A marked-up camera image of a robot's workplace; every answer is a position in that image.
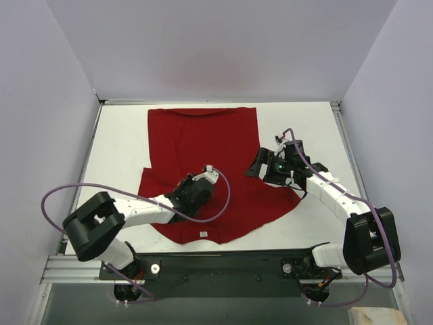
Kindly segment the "red t-shirt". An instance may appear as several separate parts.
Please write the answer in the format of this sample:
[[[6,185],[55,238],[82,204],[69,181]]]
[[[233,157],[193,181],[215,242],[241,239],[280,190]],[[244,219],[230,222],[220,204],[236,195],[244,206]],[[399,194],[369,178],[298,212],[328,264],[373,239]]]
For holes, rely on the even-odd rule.
[[[208,219],[221,212],[217,219],[153,225],[177,244],[230,242],[283,217],[300,203],[295,191],[244,175],[260,148],[255,108],[149,110],[147,129],[151,166],[141,175],[140,196],[168,194],[181,179],[206,165],[226,176],[217,181],[213,197],[197,216]]]

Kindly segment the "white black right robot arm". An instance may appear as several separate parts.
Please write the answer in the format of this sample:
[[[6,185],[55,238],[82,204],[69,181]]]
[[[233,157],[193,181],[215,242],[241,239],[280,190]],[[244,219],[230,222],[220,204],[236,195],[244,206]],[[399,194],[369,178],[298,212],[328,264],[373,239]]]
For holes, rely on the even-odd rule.
[[[245,175],[276,186],[297,185],[344,225],[343,243],[320,244],[312,249],[316,266],[343,267],[362,275],[401,260],[392,211],[386,207],[371,209],[351,194],[327,167],[311,162],[302,141],[285,142],[276,151],[260,148]]]

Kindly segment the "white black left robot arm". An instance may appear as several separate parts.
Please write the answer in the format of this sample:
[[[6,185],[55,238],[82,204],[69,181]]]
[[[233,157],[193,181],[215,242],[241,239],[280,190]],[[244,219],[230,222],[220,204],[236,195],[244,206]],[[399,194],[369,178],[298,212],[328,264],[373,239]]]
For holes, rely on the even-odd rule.
[[[116,238],[119,231],[145,224],[173,224],[194,218],[211,198],[219,178],[215,171],[189,174],[171,193],[146,200],[112,198],[98,192],[63,222],[79,261],[111,264],[123,278],[141,268],[132,246]]]

